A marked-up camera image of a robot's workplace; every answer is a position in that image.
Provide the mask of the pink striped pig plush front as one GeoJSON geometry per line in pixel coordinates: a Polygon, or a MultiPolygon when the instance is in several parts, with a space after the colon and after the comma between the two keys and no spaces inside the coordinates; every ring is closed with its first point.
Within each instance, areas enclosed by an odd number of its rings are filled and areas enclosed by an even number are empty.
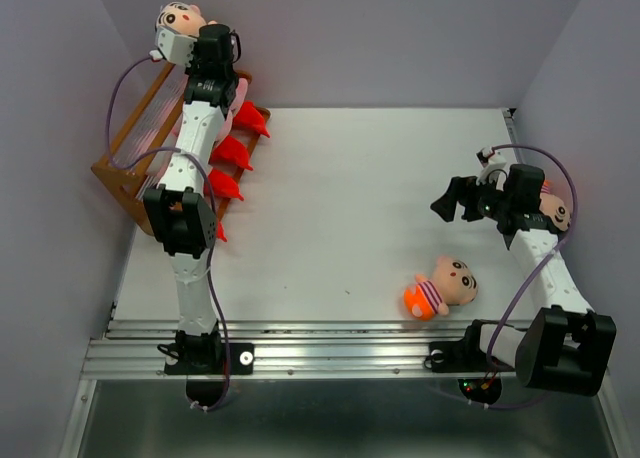
{"type": "Polygon", "coordinates": [[[249,81],[246,78],[240,78],[235,90],[235,98],[231,103],[230,109],[233,113],[239,109],[245,101],[248,92],[249,81]]]}

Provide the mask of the pink striped pig plush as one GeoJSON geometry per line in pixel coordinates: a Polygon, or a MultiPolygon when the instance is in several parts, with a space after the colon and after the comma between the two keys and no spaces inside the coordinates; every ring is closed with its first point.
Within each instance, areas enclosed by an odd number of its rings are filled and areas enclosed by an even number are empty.
{"type": "Polygon", "coordinates": [[[246,78],[240,78],[235,90],[235,98],[231,103],[230,109],[233,113],[239,109],[245,101],[248,92],[249,81],[246,78]]]}
{"type": "MultiPolygon", "coordinates": [[[[216,138],[215,138],[215,142],[220,142],[221,140],[223,140],[226,136],[229,135],[231,129],[232,129],[232,125],[233,125],[233,118],[234,118],[234,114],[232,111],[230,111],[227,114],[226,120],[224,125],[222,126],[222,128],[219,130],[216,138]]],[[[182,127],[182,121],[183,121],[183,114],[180,114],[179,118],[176,120],[171,133],[178,137],[181,127],[182,127]]]]}
{"type": "MultiPolygon", "coordinates": [[[[174,147],[177,141],[177,135],[174,132],[170,132],[164,139],[164,142],[160,144],[160,147],[174,147]]],[[[144,142],[139,144],[134,151],[134,157],[137,158],[149,149],[158,148],[158,145],[153,144],[153,138],[149,137],[144,142]]],[[[167,163],[171,159],[172,152],[158,152],[153,155],[153,159],[146,170],[147,175],[161,174],[167,166],[167,163]]]]}

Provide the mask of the pink striped pig plush back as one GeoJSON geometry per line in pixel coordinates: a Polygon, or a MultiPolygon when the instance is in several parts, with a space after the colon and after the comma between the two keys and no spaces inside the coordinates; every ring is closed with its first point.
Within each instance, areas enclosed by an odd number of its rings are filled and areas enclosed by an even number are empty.
{"type": "MultiPolygon", "coordinates": [[[[226,136],[229,135],[231,129],[232,129],[232,125],[233,125],[233,118],[234,118],[234,114],[232,111],[230,111],[227,114],[226,120],[224,125],[222,126],[222,128],[219,130],[216,138],[215,138],[215,142],[220,142],[221,140],[223,140],[226,136]]],[[[181,127],[182,127],[182,121],[183,121],[183,114],[180,114],[179,118],[176,120],[171,133],[178,137],[181,127]]]]}

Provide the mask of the red shark plush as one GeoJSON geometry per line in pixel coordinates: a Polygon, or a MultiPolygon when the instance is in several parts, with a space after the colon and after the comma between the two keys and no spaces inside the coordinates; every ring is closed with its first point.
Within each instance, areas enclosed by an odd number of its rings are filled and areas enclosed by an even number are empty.
{"type": "Polygon", "coordinates": [[[206,196],[213,195],[215,198],[244,200],[238,183],[231,176],[215,168],[209,172],[208,183],[204,185],[203,192],[206,196]]]}
{"type": "Polygon", "coordinates": [[[253,170],[248,148],[231,135],[216,144],[210,154],[209,163],[231,163],[243,170],[253,170]]]}
{"type": "Polygon", "coordinates": [[[223,223],[222,223],[221,221],[218,221],[218,222],[217,222],[216,238],[217,238],[218,240],[221,240],[222,242],[227,242],[227,241],[228,241],[228,238],[227,238],[227,236],[226,236],[226,233],[225,233],[225,229],[224,229],[223,223]]]}
{"type": "Polygon", "coordinates": [[[270,137],[267,123],[271,112],[263,107],[256,106],[252,101],[244,101],[233,118],[233,128],[248,130],[259,136],[270,137]]]}

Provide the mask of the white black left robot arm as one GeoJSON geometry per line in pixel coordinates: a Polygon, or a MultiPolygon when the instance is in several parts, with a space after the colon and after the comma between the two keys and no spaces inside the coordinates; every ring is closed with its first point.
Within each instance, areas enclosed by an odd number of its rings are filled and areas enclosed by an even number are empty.
{"type": "Polygon", "coordinates": [[[241,54],[239,37],[224,24],[207,24],[197,36],[161,26],[156,48],[187,75],[175,149],[159,182],[143,195],[154,237],[170,257],[177,288],[175,341],[162,351],[171,373],[228,373],[226,325],[211,289],[218,218],[204,167],[236,96],[239,77],[233,65],[241,54]]]}

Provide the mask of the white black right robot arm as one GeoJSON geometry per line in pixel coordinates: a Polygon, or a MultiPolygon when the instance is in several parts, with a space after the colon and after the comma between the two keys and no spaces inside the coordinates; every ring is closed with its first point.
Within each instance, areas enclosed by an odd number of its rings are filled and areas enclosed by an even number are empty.
{"type": "Polygon", "coordinates": [[[514,372],[526,388],[594,396],[615,341],[614,320],[596,313],[576,287],[560,253],[569,207],[542,169],[489,165],[480,176],[454,177],[432,210],[444,221],[462,206],[467,222],[488,218],[527,277],[524,293],[537,312],[525,330],[506,320],[475,320],[458,341],[433,342],[425,358],[435,373],[514,372]]]}

